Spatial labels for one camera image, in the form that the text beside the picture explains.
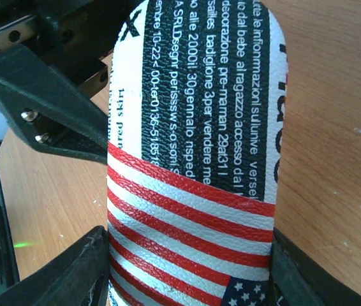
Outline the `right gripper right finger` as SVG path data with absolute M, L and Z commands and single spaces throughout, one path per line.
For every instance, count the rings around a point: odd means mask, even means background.
M 361 296 L 274 229 L 269 305 L 361 305 Z

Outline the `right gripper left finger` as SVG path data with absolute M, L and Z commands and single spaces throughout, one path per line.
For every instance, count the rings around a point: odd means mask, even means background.
M 96 226 L 34 274 L 0 294 L 0 305 L 106 305 L 108 234 Z

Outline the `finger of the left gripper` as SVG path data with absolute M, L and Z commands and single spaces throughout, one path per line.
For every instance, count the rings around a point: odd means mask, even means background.
M 107 115 L 23 45 L 0 54 L 0 112 L 38 152 L 107 162 Z

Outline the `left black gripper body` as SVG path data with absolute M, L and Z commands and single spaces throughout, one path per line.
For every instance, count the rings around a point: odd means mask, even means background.
M 0 1 L 0 53 L 25 45 L 94 96 L 108 83 L 103 62 L 139 1 Z

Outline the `flag print glasses case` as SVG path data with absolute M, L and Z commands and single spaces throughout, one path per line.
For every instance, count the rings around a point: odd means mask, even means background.
M 142 1 L 112 58 L 113 305 L 265 305 L 288 63 L 261 1 Z

